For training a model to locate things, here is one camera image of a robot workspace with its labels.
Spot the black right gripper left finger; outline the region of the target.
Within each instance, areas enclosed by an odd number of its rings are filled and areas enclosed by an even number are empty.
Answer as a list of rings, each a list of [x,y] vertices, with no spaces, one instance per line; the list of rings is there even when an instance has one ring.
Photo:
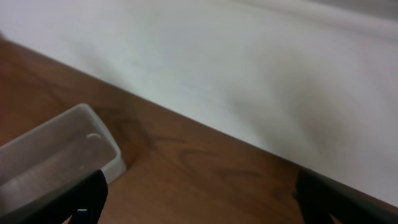
[[[1,223],[97,224],[108,196],[101,170],[80,177],[21,208],[1,216]]]

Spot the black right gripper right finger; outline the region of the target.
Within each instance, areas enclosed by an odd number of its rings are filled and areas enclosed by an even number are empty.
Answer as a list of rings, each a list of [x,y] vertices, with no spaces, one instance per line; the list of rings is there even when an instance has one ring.
[[[305,223],[397,224],[397,207],[310,169],[298,172],[294,199]]]

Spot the clear plastic container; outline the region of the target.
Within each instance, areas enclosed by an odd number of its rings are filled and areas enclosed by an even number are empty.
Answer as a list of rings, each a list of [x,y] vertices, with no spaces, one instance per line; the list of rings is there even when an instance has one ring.
[[[79,104],[1,146],[1,215],[102,170],[125,173],[121,150],[88,104]]]

